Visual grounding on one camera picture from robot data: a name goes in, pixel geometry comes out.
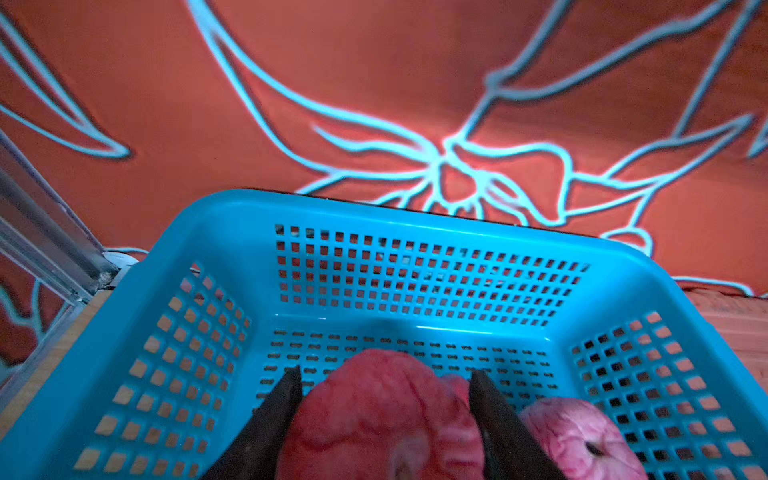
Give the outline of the netted apple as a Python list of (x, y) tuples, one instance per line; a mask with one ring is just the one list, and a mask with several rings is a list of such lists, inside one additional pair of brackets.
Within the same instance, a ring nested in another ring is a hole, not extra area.
[(543, 398), (519, 418), (568, 479), (645, 479), (641, 461), (617, 425), (575, 398)]
[(410, 355), (368, 349), (301, 401), (279, 479), (481, 479), (485, 453), (467, 392)]

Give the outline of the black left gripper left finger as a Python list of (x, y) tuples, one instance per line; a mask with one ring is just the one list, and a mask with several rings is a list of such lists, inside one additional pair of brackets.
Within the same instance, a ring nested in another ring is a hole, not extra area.
[(280, 450), (302, 400), (301, 371), (291, 367), (201, 479), (275, 479)]

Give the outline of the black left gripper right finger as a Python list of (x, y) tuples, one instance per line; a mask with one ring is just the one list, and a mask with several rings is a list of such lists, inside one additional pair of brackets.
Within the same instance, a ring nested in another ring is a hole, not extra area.
[(485, 479), (566, 480), (485, 371), (472, 373), (469, 406), (483, 440)]

